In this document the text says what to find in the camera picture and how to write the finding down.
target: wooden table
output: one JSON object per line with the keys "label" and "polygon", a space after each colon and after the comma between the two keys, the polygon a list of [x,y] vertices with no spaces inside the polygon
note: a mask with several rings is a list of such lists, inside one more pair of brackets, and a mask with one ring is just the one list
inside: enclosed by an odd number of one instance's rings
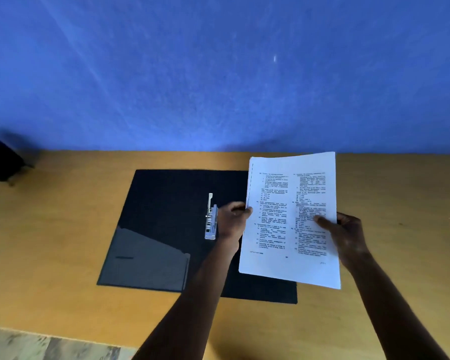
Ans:
{"label": "wooden table", "polygon": [[[135,169],[246,170],[250,156],[45,152],[15,187],[0,183],[0,327],[138,347],[178,295],[96,285]],[[450,355],[450,156],[340,154],[337,196]],[[222,298],[205,358],[383,359],[341,275],[340,291],[299,284],[297,305]]]}

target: right hand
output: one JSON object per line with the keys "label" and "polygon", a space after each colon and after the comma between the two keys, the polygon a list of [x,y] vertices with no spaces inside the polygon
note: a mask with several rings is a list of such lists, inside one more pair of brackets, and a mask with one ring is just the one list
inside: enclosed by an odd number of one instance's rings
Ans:
{"label": "right hand", "polygon": [[330,231],[338,256],[348,270],[355,261],[370,256],[360,218],[337,212],[337,223],[322,216],[315,216],[313,219],[322,229]]}

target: paper sheet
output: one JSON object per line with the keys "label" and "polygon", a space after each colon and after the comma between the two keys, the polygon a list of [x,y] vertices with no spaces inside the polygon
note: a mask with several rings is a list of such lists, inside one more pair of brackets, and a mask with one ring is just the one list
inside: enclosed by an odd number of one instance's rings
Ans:
{"label": "paper sheet", "polygon": [[336,223],[335,153],[250,159],[239,272],[340,289],[338,254],[314,215]]}

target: black object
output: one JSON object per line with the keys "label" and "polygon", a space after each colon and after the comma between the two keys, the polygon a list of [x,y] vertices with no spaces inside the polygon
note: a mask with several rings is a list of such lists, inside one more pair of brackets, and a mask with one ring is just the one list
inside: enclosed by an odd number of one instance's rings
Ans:
{"label": "black object", "polygon": [[20,155],[0,141],[0,181],[7,181],[25,165]]}
{"label": "black object", "polygon": [[[219,207],[229,201],[245,201],[247,179],[247,171],[137,170],[117,228],[126,229],[135,238],[123,238],[115,232],[97,284],[180,291],[180,283],[169,279],[184,274],[186,286],[215,245],[214,240],[204,238],[208,193],[213,193],[212,204]],[[158,264],[162,260],[154,260],[155,269],[150,261],[141,260],[150,257],[150,246],[145,243],[150,239],[157,258],[162,251],[173,248],[182,255],[189,254],[187,269],[178,265],[174,272],[165,272],[169,265]],[[242,274],[239,261],[240,250],[232,259],[222,297],[297,303],[296,282]]]}

